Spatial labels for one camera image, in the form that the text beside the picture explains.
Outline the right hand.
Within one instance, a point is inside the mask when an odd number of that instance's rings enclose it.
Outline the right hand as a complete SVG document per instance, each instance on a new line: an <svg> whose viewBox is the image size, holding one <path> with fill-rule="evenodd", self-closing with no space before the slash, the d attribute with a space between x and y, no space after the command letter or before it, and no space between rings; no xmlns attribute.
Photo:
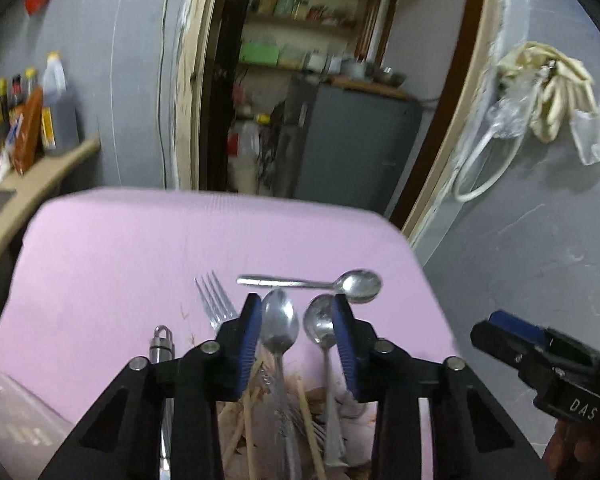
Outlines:
<svg viewBox="0 0 600 480"><path fill-rule="evenodd" d="M600 420L558 420L542 461L554 479L600 479Z"/></svg>

